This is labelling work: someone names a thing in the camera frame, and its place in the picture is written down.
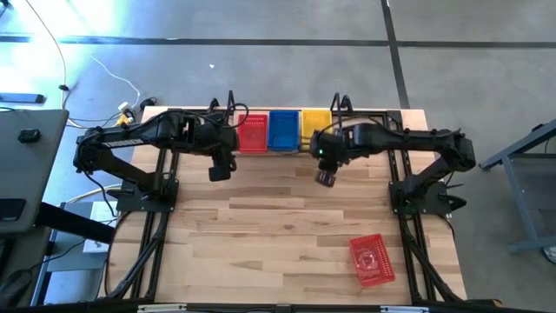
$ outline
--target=concrete floor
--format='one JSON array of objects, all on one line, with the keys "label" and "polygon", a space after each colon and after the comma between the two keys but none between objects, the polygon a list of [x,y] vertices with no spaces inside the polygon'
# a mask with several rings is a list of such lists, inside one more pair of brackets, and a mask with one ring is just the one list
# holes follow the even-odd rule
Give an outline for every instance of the concrete floor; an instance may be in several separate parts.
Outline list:
[{"label": "concrete floor", "polygon": [[[40,92],[56,108],[62,68],[55,47],[23,1],[0,17],[2,35],[37,33],[33,43],[0,43],[2,86]],[[380,0],[32,1],[58,35],[163,38],[386,40]],[[544,0],[390,0],[398,40],[556,41],[556,3]],[[103,61],[162,105],[224,102],[228,90],[250,106],[326,106],[337,91],[354,105],[400,108],[388,47],[278,47],[63,44],[73,117],[103,118],[135,101],[135,92],[89,59]],[[461,127],[483,160],[556,117],[556,50],[400,49],[413,109],[435,128]],[[95,186],[71,165],[68,128],[45,200],[60,203]],[[556,143],[549,145],[555,151]],[[130,150],[121,151],[129,158]],[[103,184],[112,177],[96,176]],[[555,311],[556,266],[538,252],[509,255],[525,236],[501,168],[456,174],[468,205],[453,215],[456,246],[470,298],[498,298],[516,308]],[[79,288],[53,278],[47,301],[83,300]],[[83,285],[98,276],[80,274]]]}]

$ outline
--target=blue basket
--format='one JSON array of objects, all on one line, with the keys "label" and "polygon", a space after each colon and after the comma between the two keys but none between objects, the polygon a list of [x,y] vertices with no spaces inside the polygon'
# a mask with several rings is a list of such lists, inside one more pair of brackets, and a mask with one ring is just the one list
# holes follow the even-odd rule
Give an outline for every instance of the blue basket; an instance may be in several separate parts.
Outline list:
[{"label": "blue basket", "polygon": [[276,110],[268,113],[268,149],[299,150],[299,112]]}]

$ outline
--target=red plastic crate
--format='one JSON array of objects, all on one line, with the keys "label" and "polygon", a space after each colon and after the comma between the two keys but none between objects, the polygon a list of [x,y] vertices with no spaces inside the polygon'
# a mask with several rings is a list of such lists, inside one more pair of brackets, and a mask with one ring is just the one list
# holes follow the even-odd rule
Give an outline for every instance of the red plastic crate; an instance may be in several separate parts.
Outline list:
[{"label": "red plastic crate", "polygon": [[361,286],[371,287],[396,279],[381,234],[351,239],[349,249]]},{"label": "red plastic crate", "polygon": [[[240,114],[237,122],[242,121],[244,117],[244,114]],[[240,138],[240,152],[265,152],[267,150],[268,116],[249,114],[247,121],[237,128],[237,134]]]}]

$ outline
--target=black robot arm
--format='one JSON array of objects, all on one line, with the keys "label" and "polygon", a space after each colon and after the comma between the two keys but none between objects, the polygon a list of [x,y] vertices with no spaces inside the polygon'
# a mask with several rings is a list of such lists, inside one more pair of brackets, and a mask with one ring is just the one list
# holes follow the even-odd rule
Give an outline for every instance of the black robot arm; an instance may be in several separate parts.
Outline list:
[{"label": "black robot arm", "polygon": [[236,169],[232,151],[238,148],[239,140],[225,119],[225,113],[200,116],[186,110],[168,110],[138,125],[89,129],[77,138],[74,165],[79,172],[92,174],[104,170],[136,183],[140,190],[152,190],[156,181],[152,173],[139,170],[111,151],[150,144],[161,150],[212,157],[214,167],[208,171],[210,180],[230,179],[230,173]]},{"label": "black robot arm", "polygon": [[440,158],[420,174],[408,176],[395,186],[401,201],[423,198],[442,177],[475,166],[473,144],[459,130],[396,131],[378,123],[358,123],[335,134],[316,131],[309,145],[311,155],[320,160],[321,171],[316,180],[328,187],[334,185],[334,174],[343,164],[384,150],[436,151],[440,154]]}]

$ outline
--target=wooden table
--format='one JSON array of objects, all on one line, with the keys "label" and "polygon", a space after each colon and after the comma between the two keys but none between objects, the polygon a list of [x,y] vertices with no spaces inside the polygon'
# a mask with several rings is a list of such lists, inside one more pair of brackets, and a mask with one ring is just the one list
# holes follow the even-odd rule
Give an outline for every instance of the wooden table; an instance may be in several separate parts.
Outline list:
[{"label": "wooden table", "polygon": [[[147,107],[143,120],[166,109]],[[401,113],[404,128],[427,129],[423,110]],[[154,147],[136,147],[132,163],[152,171],[157,155]],[[410,157],[414,173],[434,160],[432,152],[410,152]],[[410,303],[399,224],[387,196],[386,153],[342,167],[332,189],[314,181],[317,161],[308,155],[238,154],[236,160],[238,170],[230,180],[211,183],[209,157],[180,156],[180,194],[169,220],[157,302]],[[109,260],[111,290],[137,258],[144,217],[133,213],[118,230]],[[437,216],[424,216],[423,227],[431,262],[465,297],[450,229]],[[374,233],[383,236],[396,279],[363,289],[348,240]],[[142,292],[149,273],[150,263]]]}]

